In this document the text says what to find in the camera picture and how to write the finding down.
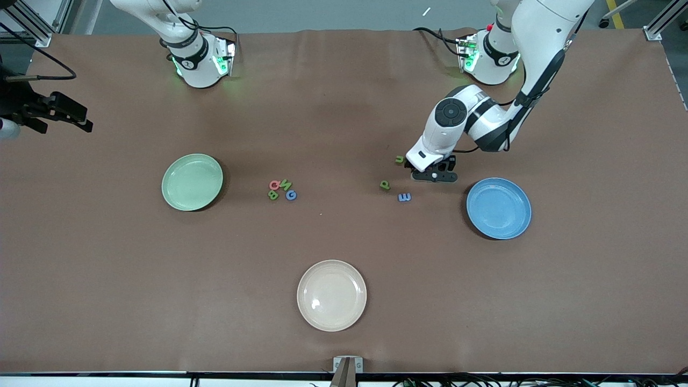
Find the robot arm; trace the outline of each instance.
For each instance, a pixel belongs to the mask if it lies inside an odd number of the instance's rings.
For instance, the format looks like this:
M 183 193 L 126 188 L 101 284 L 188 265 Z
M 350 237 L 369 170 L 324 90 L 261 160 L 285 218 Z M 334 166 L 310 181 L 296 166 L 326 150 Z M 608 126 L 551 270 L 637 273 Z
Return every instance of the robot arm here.
M 112 4 L 146 23 L 172 53 L 177 73 L 192 87 L 210 87 L 230 74 L 234 42 L 201 32 L 186 13 L 202 0 L 111 0 Z
M 409 166 L 415 169 L 412 176 L 418 180 L 456 180 L 440 161 L 450 157 L 464 132 L 482 151 L 508 150 L 559 71 L 568 33 L 592 2 L 523 0 L 513 13 L 511 27 L 526 70 L 515 100 L 505 110 L 476 85 L 457 87 L 447 94 L 430 113 L 422 136 L 406 153 Z

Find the white plate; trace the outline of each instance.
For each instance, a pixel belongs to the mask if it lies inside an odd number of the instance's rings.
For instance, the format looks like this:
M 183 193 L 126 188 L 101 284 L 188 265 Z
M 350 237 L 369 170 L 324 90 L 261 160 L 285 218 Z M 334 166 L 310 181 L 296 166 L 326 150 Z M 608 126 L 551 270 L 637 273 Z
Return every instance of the white plate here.
M 325 332 L 343 331 L 358 320 L 368 297 L 361 274 L 352 265 L 327 260 L 301 277 L 297 303 L 308 324 Z

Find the brown tabletop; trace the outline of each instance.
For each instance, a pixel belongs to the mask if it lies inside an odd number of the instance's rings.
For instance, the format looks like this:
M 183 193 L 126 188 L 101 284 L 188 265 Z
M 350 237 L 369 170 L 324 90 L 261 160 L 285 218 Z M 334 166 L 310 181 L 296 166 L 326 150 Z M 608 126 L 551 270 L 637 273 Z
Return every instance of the brown tabletop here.
M 208 90 L 156 36 L 56 36 L 50 52 L 78 78 L 34 87 L 84 103 L 94 131 L 0 145 L 0 371 L 320 370 L 342 354 L 376 372 L 685 365 L 687 115 L 640 30 L 581 32 L 512 150 L 459 155 L 453 185 L 394 164 L 470 82 L 419 32 L 246 35 L 236 77 Z M 60 69 L 36 55 L 31 71 Z M 509 101 L 521 81 L 486 89 Z M 227 184 L 184 213 L 160 181 L 194 152 Z M 491 176 L 532 202 L 515 240 L 466 219 Z M 268 199 L 282 178 L 294 202 Z M 326 259 L 368 288 L 338 333 L 297 310 L 301 275 Z

